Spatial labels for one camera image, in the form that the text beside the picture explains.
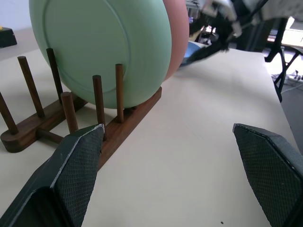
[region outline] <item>black cable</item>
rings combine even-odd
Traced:
[[[244,16],[242,19],[240,18],[239,21],[240,21],[241,25],[244,25],[244,24],[250,22],[252,20],[252,18],[254,17],[254,15],[256,13],[258,13],[263,8],[263,6],[265,6],[265,4],[267,2],[268,2],[268,0],[261,1],[251,13],[249,13],[247,16]]]
[[[235,8],[237,17],[243,17],[250,13],[250,10],[244,4],[243,0],[234,0],[233,7]]]

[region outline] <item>textured gripper pad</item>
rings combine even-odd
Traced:
[[[55,192],[75,227],[82,225],[95,185],[100,138],[103,138],[102,131],[91,131],[81,137],[55,183]]]
[[[236,124],[234,134],[247,179],[271,226],[293,226],[303,215],[302,156],[282,136],[263,129]]]

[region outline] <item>wooden peg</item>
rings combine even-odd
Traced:
[[[32,73],[28,66],[27,58],[25,56],[20,56],[20,57],[18,57],[18,61],[19,61],[20,67],[22,69],[24,79],[27,83],[29,93],[32,97],[37,115],[40,118],[45,117],[44,110],[41,105],[40,98],[39,98],[39,95],[38,95],[38,92],[37,92],[37,89],[36,89],[36,86],[34,83],[34,79],[33,79]]]
[[[68,128],[70,130],[70,133],[73,133],[78,130],[78,123],[76,119],[76,112],[72,101],[71,93],[70,92],[61,93],[61,99],[62,99],[63,109],[64,109]]]
[[[56,86],[57,94],[59,97],[59,102],[62,104],[61,93],[63,92],[63,89],[62,89],[62,84],[60,81],[60,76],[59,76],[59,71],[58,71],[55,54],[54,54],[52,48],[46,49],[46,52],[47,52],[49,64],[51,66],[52,74],[53,74],[53,80],[55,81],[55,86]]]
[[[104,115],[104,103],[103,103],[101,76],[99,76],[99,75],[93,76],[93,84],[94,84],[94,93],[95,93],[98,124],[103,124],[105,127],[105,115]],[[104,133],[103,140],[106,140],[106,130]]]
[[[137,127],[140,121],[148,114],[153,106],[161,98],[162,88],[147,101],[138,105],[137,110],[133,111],[124,109],[124,123],[118,123],[118,116],[112,120],[106,127],[107,140],[102,144],[102,153],[99,159],[98,168],[100,169],[108,159],[114,154],[119,146],[126,140],[126,138]]]
[[[0,112],[1,112],[1,115],[9,129],[9,132],[12,134],[12,135],[15,135],[18,133],[18,128],[14,122],[14,119],[12,118],[10,112],[9,112],[9,109],[8,109],[8,106],[6,105],[5,101],[4,101],[4,98],[0,92]]]
[[[36,134],[40,138],[44,138],[46,140],[49,140],[51,142],[54,142],[56,144],[60,144],[63,140],[62,136],[56,135],[50,131],[44,130],[44,129],[37,129]]]
[[[116,65],[116,98],[117,98],[117,120],[123,123],[123,65]]]

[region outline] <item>wooden base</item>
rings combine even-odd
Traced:
[[[78,130],[75,112],[81,109],[87,102],[70,92],[63,92],[53,49],[47,49],[47,55],[58,94],[58,100],[56,102],[42,108],[29,65],[24,56],[18,57],[18,60],[36,108],[36,114],[16,125],[0,93],[0,113],[8,127],[8,130],[0,136],[0,139],[8,152],[16,153],[23,151],[39,138],[45,138],[57,144],[61,143],[63,137],[51,133],[50,130],[65,119],[70,133]],[[93,76],[93,85],[98,124],[105,125],[102,79],[100,75]],[[108,161],[135,127],[137,127],[140,121],[158,102],[161,94],[162,88],[160,87],[146,102],[132,108],[124,109],[123,65],[116,64],[117,117],[105,127],[98,169]]]
[[[87,102],[76,95],[73,95],[73,103],[75,111],[77,111]],[[23,151],[43,136],[42,133],[37,133],[38,129],[50,131],[65,120],[63,106],[60,104],[59,100],[45,107],[44,113],[45,117],[43,118],[34,114],[17,124],[17,134],[12,135],[9,130],[7,130],[0,136],[1,141],[8,152],[17,153]]]
[[[152,107],[161,98],[162,88],[146,102],[137,106],[137,108],[124,109],[124,121],[119,123],[117,116],[105,128],[107,132],[106,141],[102,144],[101,156],[99,159],[98,169],[100,169],[124,142],[124,140],[137,127],[140,121],[147,115]]]

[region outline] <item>blue object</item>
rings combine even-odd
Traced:
[[[187,46],[187,50],[184,56],[184,59],[180,65],[180,67],[189,65],[189,63],[187,63],[187,59],[197,50],[199,50],[201,47],[199,47],[197,44],[192,43],[192,42],[188,42],[188,46]]]

